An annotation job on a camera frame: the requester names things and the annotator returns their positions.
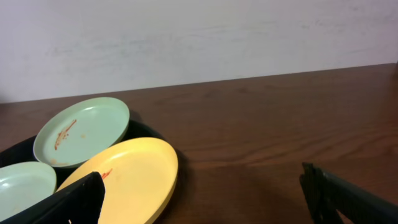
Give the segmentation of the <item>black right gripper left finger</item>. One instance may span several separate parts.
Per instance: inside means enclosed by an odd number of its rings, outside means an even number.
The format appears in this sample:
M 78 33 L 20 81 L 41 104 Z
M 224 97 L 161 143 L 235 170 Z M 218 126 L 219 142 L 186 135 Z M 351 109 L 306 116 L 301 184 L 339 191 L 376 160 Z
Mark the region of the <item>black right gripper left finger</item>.
M 98 223 L 104 196 L 101 174 L 91 172 L 1 224 Z

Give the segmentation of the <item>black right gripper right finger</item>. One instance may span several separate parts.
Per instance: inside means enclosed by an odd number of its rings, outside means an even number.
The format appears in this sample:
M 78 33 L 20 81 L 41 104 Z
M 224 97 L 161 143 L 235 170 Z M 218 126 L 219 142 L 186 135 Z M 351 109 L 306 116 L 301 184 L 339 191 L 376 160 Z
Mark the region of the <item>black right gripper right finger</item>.
M 315 224 L 397 224 L 397 206 L 353 185 L 312 163 L 302 164 L 299 181 Z

